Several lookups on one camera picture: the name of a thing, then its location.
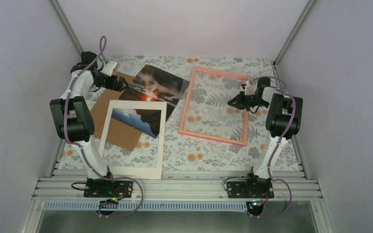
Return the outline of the sunset landscape photo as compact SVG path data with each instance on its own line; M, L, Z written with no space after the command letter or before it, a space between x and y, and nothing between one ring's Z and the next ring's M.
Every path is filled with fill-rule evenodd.
M161 112L161 110L114 108L111 117L148 136L157 138L160 132Z

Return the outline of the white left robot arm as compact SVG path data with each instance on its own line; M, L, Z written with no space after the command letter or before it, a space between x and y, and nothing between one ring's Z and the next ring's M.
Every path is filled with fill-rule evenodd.
M92 87L122 91L128 83L124 78L113 75L116 62L102 62L99 67L100 59L100 55L90 51L81 53L81 61L70 71L71 80L66 91L58 99L50 101L50 110L58 136L80 153L87 177L100 179L96 190L108 197L115 192L116 183L95 146L95 124L85 97Z

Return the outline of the pink wooden picture frame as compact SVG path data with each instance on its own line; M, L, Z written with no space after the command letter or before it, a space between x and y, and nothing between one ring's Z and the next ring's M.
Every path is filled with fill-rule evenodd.
M246 146L249 113L229 106L250 80L248 75L194 67L179 133L222 143Z

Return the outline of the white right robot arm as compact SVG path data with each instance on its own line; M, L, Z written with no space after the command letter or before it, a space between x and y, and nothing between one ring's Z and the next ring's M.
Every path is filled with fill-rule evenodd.
M256 89L249 93L251 83L241 85L241 91L228 101L228 105L239 110L251 112L253 108L266 107L268 114L265 122L267 138L258 163L253 167L254 175L259 178L272 178L272 168L285 145L296 135L301 127L304 100L285 92L282 87L274 87L271 76L256 78Z

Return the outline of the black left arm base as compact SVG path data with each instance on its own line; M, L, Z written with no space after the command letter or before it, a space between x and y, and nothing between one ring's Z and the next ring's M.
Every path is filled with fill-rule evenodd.
M133 181L127 180L106 181L103 179L87 179L84 197L107 199L130 198L133 184Z

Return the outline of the clear acrylic sheet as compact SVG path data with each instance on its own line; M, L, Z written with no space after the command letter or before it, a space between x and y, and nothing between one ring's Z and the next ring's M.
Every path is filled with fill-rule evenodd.
M151 65L145 65L122 92L119 100L166 102L166 119L174 111L189 81Z

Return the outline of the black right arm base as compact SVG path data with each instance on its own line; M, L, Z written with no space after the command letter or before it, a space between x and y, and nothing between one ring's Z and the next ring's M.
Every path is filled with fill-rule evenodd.
M230 199L273 199L274 192L270 178L264 179L248 173L245 178L229 177L223 187Z

